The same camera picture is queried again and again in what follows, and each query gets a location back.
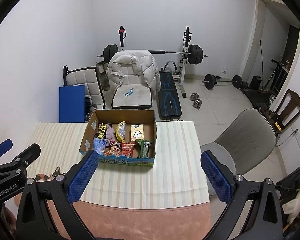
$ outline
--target striped tablecloth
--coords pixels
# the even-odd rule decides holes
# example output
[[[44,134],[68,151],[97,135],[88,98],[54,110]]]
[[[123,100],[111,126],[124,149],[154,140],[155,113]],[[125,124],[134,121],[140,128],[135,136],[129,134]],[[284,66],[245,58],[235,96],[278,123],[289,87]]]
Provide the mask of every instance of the striped tablecloth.
[[[28,177],[67,172],[83,157],[79,147],[86,123],[38,123],[29,145],[41,156],[28,167]],[[193,122],[157,122],[153,168],[99,163],[81,200],[110,207],[163,209],[209,202],[200,145]]]

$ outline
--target blue snack package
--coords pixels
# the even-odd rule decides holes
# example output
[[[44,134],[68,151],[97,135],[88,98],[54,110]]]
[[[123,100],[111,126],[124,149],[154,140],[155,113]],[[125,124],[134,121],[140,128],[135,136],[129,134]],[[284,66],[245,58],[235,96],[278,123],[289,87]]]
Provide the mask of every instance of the blue snack package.
[[[128,93],[125,93],[124,96],[127,97],[133,93],[133,88],[130,89]]]
[[[103,155],[106,149],[107,140],[103,139],[93,139],[93,150],[96,151],[99,155]]]

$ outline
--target green snack package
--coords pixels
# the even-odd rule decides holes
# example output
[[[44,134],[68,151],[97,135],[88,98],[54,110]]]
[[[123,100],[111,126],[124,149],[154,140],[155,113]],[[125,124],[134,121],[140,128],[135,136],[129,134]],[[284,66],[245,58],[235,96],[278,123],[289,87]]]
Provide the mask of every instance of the green snack package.
[[[147,153],[149,150],[149,145],[152,144],[152,141],[136,139],[136,142],[140,145],[139,158],[148,157]]]

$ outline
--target white puffer jacket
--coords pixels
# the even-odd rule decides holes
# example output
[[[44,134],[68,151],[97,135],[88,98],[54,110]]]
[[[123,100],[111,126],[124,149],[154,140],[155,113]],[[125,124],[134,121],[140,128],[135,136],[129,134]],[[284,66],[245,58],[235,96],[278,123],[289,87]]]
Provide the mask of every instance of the white puffer jacket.
[[[143,75],[153,94],[161,89],[159,67],[148,50],[124,50],[119,51],[110,60],[107,68],[107,76],[110,83],[110,90],[114,94],[121,86],[124,74],[122,66],[132,66],[136,76]]]

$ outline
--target pink leather surface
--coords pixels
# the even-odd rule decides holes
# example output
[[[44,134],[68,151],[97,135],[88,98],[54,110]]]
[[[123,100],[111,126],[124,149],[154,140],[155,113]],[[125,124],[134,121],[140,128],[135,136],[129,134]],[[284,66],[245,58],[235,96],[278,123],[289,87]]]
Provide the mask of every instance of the pink leather surface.
[[[15,197],[19,206],[21,194]],[[70,239],[52,201],[50,212],[61,236]],[[203,239],[211,228],[210,204],[171,209],[124,209],[78,201],[73,204],[96,237],[119,239]]]

